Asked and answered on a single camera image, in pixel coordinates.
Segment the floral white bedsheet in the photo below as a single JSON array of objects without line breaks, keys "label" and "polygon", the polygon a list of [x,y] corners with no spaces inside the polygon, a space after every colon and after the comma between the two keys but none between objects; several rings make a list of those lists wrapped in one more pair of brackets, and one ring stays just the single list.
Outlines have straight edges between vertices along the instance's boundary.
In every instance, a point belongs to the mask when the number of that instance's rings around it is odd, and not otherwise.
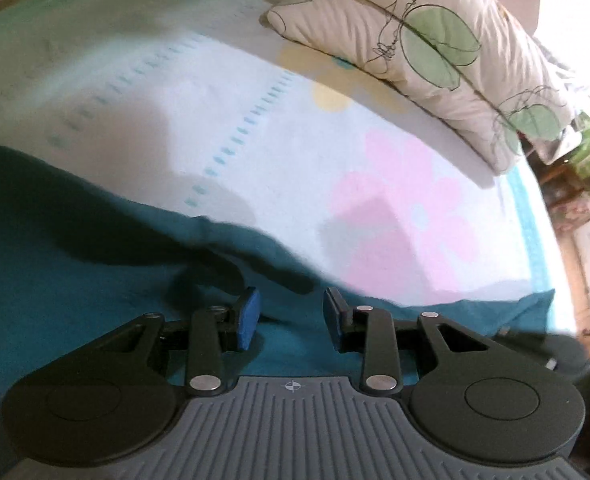
[{"label": "floral white bedsheet", "polygon": [[400,306],[572,295],[526,162],[496,176],[280,0],[20,0],[0,11],[0,144],[128,200],[246,226]]}]

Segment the white pillow green leaves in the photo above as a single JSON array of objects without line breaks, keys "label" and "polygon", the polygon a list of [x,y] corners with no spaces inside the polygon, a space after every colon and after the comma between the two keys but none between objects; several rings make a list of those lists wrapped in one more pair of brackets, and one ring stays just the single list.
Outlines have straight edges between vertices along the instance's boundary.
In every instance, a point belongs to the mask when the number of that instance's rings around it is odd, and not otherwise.
[{"label": "white pillow green leaves", "polygon": [[385,81],[496,174],[527,140],[550,164],[574,112],[542,49],[498,0],[283,0],[278,34]]}]

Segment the teal pants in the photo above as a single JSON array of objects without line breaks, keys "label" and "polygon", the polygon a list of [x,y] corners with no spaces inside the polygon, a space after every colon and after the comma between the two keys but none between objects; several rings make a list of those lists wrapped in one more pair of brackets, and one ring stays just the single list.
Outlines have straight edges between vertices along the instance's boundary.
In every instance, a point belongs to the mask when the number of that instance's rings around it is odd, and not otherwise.
[{"label": "teal pants", "polygon": [[20,378],[132,318],[262,297],[249,375],[355,375],[322,318],[327,281],[271,237],[130,202],[0,146],[0,405]]}]

